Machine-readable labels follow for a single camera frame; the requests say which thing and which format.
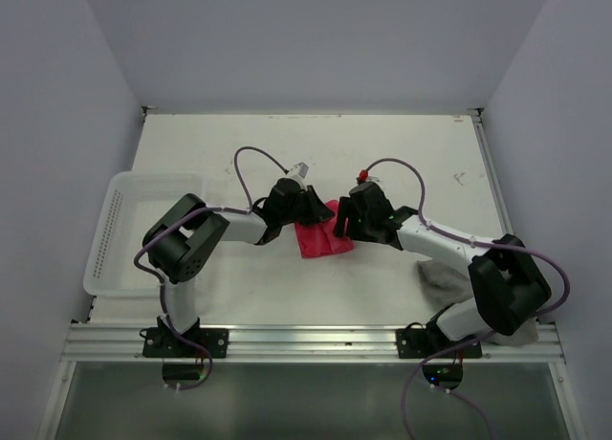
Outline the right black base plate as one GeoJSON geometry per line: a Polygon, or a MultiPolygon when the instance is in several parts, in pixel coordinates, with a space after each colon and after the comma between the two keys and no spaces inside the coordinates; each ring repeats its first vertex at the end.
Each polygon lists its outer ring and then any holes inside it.
{"type": "Polygon", "coordinates": [[[483,357],[481,344],[466,345],[472,339],[468,336],[460,341],[448,339],[436,325],[412,322],[405,327],[395,330],[395,343],[398,357],[400,359],[424,359],[432,354],[441,352],[452,346],[461,344],[462,347],[453,353],[447,352],[443,358],[453,359],[463,356],[467,359],[479,359],[483,357]]]}

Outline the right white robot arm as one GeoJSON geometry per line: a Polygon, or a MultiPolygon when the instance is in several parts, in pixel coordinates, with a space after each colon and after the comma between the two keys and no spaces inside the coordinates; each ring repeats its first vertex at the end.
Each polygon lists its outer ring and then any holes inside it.
{"type": "Polygon", "coordinates": [[[512,335],[552,295],[520,239],[506,234],[480,246],[464,233],[456,238],[448,233],[435,231],[416,209],[393,208],[374,182],[363,182],[339,199],[335,236],[420,254],[470,281],[471,298],[451,304],[427,324],[427,348],[441,357],[468,336],[491,330],[512,335]]]}

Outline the clear plastic basket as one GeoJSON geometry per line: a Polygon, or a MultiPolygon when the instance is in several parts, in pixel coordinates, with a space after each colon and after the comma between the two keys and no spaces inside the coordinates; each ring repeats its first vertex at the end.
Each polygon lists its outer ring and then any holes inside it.
{"type": "Polygon", "coordinates": [[[155,297],[157,279],[138,270],[133,258],[146,232],[187,193],[205,195],[194,172],[117,174],[109,183],[83,278],[95,297],[155,297]]]}

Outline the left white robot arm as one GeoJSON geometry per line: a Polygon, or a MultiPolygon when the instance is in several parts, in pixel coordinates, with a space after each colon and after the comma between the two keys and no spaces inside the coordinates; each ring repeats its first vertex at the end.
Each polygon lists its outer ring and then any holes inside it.
{"type": "Polygon", "coordinates": [[[158,278],[161,321],[169,328],[164,343],[177,356],[188,356],[198,346],[192,328],[195,312],[194,278],[221,242],[263,246],[282,229],[299,224],[311,227],[335,216],[312,186],[281,178],[269,194],[248,210],[207,205],[200,197],[184,195],[142,240],[135,266],[158,278]]]}

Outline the aluminium mounting rail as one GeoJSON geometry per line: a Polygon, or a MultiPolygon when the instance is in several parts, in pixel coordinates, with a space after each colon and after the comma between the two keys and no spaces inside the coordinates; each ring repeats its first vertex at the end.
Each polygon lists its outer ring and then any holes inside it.
{"type": "MultiPolygon", "coordinates": [[[[397,325],[252,326],[222,325],[229,330],[227,356],[221,363],[416,363],[400,359],[397,325]]],[[[60,353],[73,363],[191,363],[190,359],[145,358],[139,324],[73,324],[60,353]]],[[[484,342],[483,357],[467,363],[562,363],[564,353],[554,325],[537,327],[534,344],[508,347],[484,342]]]]}

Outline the pink towel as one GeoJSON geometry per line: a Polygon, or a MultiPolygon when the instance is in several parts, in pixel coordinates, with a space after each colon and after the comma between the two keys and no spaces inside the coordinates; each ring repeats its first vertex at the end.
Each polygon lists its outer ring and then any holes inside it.
{"type": "Polygon", "coordinates": [[[336,223],[336,216],[309,227],[295,223],[295,236],[301,257],[313,259],[352,252],[355,244],[350,238],[334,235],[336,223]]]}

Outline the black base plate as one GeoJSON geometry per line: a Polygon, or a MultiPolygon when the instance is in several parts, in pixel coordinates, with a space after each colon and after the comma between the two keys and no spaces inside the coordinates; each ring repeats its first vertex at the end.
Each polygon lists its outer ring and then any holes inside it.
{"type": "MultiPolygon", "coordinates": [[[[204,356],[202,351],[178,340],[163,324],[142,329],[139,336],[144,340],[142,355],[145,358],[190,359],[204,356]]],[[[228,329],[201,328],[197,324],[183,334],[184,339],[204,347],[213,359],[225,359],[229,337],[228,329]]]]}
{"type": "Polygon", "coordinates": [[[479,359],[483,357],[481,344],[466,345],[472,339],[468,336],[460,341],[448,339],[436,325],[412,322],[405,327],[395,330],[395,343],[398,357],[400,359],[424,359],[432,354],[441,352],[452,346],[461,344],[462,347],[453,353],[447,352],[443,358],[453,359],[463,356],[467,359],[479,359]]]}

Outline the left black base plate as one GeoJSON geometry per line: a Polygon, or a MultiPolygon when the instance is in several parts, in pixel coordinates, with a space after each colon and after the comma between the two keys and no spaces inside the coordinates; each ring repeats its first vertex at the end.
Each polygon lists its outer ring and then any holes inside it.
{"type": "MultiPolygon", "coordinates": [[[[202,351],[178,340],[163,324],[142,329],[139,336],[144,340],[142,355],[145,358],[190,359],[204,356],[202,351]]],[[[204,347],[213,359],[225,359],[229,337],[228,329],[201,328],[197,324],[183,334],[184,339],[204,347]]]]}

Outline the grey towel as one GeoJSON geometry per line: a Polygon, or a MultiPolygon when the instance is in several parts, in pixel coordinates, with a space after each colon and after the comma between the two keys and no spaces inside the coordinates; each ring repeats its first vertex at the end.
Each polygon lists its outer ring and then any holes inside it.
{"type": "MultiPolygon", "coordinates": [[[[424,297],[439,309],[473,298],[470,280],[449,266],[434,260],[418,261],[416,266],[424,297]]],[[[538,340],[536,320],[529,319],[511,336],[495,334],[489,342],[519,347],[538,340]]]]}

